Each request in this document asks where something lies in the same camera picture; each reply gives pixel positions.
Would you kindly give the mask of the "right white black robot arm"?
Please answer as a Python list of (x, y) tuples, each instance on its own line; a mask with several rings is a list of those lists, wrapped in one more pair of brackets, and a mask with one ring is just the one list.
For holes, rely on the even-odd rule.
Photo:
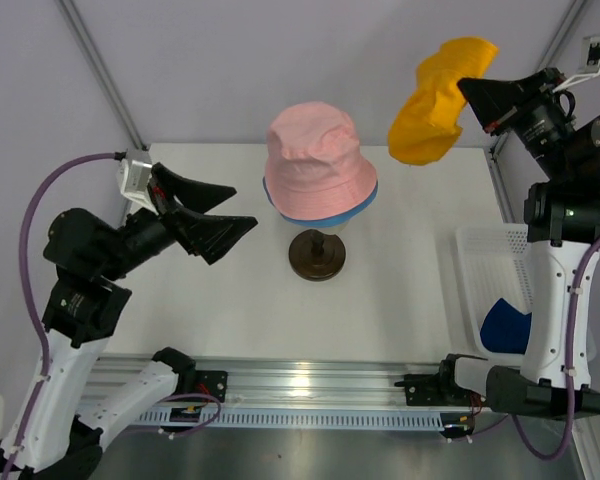
[(400, 382), (410, 406), (466, 407), (564, 420), (600, 414), (587, 360), (588, 305), (600, 251), (600, 115), (573, 124), (569, 79), (555, 68), (458, 87), (483, 130), (511, 131), (547, 175), (524, 203), (534, 274), (531, 330), (519, 368), (451, 354), (433, 375)]

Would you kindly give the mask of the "yellow hat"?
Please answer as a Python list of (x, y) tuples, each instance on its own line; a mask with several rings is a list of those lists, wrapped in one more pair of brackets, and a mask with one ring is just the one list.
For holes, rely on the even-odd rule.
[(441, 160), (463, 132), (459, 118), (466, 100), (457, 82), (482, 78), (498, 53), (485, 39), (461, 37), (423, 60), (416, 69), (416, 88), (388, 131), (389, 155), (415, 166)]

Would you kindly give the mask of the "dark blue hat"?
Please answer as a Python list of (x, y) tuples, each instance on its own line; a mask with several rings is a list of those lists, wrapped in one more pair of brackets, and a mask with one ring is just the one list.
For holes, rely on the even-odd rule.
[(523, 355), (529, 342), (531, 323), (531, 313), (522, 313), (500, 298), (480, 328), (481, 343), (489, 352)]

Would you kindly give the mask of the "blue bucket hat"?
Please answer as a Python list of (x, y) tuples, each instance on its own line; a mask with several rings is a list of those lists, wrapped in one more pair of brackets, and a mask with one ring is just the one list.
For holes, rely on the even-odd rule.
[(263, 188), (273, 208), (293, 223), (334, 226), (367, 208), (378, 191), (376, 177), (362, 180), (305, 182), (263, 179)]

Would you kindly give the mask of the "cream mannequin head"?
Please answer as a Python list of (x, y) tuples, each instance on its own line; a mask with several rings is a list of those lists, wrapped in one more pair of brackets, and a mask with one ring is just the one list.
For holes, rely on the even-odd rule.
[(346, 247), (339, 234), (348, 221), (333, 227), (311, 228), (290, 243), (288, 260), (293, 271), (312, 282), (327, 281), (339, 274), (346, 261)]

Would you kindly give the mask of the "pink bucket hat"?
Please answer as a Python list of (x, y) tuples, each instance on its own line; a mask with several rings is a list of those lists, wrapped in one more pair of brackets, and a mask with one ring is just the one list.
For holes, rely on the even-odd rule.
[(361, 152), (353, 119), (325, 102), (284, 109), (270, 124), (266, 145), (264, 178), (274, 181), (377, 178), (375, 167)]

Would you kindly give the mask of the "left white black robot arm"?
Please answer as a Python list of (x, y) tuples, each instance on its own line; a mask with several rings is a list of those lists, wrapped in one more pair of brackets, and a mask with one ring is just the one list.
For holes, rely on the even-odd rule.
[(109, 445), (154, 405), (223, 401), (202, 385), (193, 358), (166, 347), (114, 394), (90, 408), (80, 405), (131, 296), (121, 280), (172, 245), (214, 264), (256, 225), (251, 216), (215, 214), (233, 187), (190, 180), (128, 155), (118, 161), (120, 192), (138, 206), (122, 226), (73, 208), (49, 228), (43, 255), (57, 280), (45, 310), (31, 315), (41, 343), (39, 372), (0, 439), (2, 478), (86, 479)]

